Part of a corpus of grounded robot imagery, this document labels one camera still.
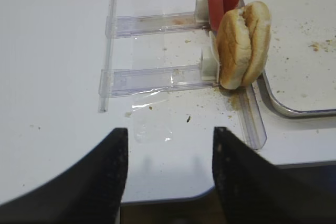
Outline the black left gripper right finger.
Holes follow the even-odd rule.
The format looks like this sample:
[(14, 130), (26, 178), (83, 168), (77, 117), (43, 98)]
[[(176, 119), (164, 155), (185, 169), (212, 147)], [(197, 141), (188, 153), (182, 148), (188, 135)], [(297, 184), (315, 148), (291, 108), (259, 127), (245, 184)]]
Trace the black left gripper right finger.
[(225, 127), (212, 173), (228, 223), (335, 223), (335, 165), (271, 164)]

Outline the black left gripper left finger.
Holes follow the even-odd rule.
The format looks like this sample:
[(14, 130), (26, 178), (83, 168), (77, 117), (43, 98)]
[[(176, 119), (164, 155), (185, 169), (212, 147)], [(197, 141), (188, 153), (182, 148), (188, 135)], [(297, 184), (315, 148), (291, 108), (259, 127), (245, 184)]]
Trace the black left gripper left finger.
[(1, 223), (115, 223), (127, 180), (128, 130), (112, 130), (80, 161), (1, 205)]

